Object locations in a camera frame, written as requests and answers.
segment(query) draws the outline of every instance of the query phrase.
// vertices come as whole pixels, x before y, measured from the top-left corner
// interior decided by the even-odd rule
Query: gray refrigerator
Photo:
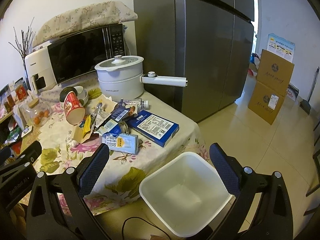
[[[144,72],[181,76],[186,88],[145,89],[195,122],[241,96],[253,40],[253,0],[134,0]]]

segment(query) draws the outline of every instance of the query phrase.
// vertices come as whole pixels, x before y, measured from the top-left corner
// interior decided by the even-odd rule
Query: black cable
[[[162,231],[163,233],[165,233],[165,234],[167,235],[167,237],[169,237],[169,239],[172,240],[171,237],[170,237],[166,232],[164,232],[161,228],[159,228],[159,227],[157,227],[157,226],[149,223],[148,221],[146,221],[146,220],[144,220],[143,218],[140,218],[140,217],[129,217],[129,218],[127,218],[127,219],[123,222],[122,230],[121,230],[122,240],[124,240],[124,225],[125,225],[125,223],[126,223],[129,219],[131,219],[131,218],[138,218],[138,219],[141,219],[141,220],[145,221],[145,222],[148,223],[149,225],[151,225],[151,226],[159,229],[159,230]]]

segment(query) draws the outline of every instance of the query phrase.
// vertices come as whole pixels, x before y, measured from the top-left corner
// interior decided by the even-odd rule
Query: paper cup
[[[64,100],[64,113],[68,123],[72,125],[80,123],[84,118],[85,109],[73,91],[69,92]]]

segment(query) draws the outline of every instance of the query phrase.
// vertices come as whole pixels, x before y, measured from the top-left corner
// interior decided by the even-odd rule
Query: cork lid
[[[39,98],[35,98],[32,101],[28,102],[30,108],[34,108],[39,103]]]

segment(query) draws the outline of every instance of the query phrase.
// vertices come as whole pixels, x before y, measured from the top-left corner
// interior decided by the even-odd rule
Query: floral tablecloth
[[[91,101],[87,104],[86,111],[90,112],[96,105],[95,100],[99,99],[97,97],[100,94],[98,89],[89,92]],[[195,122],[148,92],[144,92],[142,98],[149,100],[150,112],[178,123],[180,130],[164,148],[132,130],[131,133],[139,135],[138,154],[110,151],[108,163],[91,194],[84,198],[93,215],[135,201],[140,196],[140,182],[183,152],[192,151],[209,160],[204,140]],[[68,148],[65,139],[72,126],[66,121],[59,103],[55,104],[52,110],[50,120],[23,140],[21,151],[37,139],[41,143],[42,154],[34,163],[34,168],[37,172],[59,174],[68,167],[76,167],[84,157],[91,156],[100,145],[100,140],[96,138]],[[28,204],[29,197],[30,193],[21,202]],[[59,199],[63,211],[68,214],[69,209],[63,194],[59,194]]]

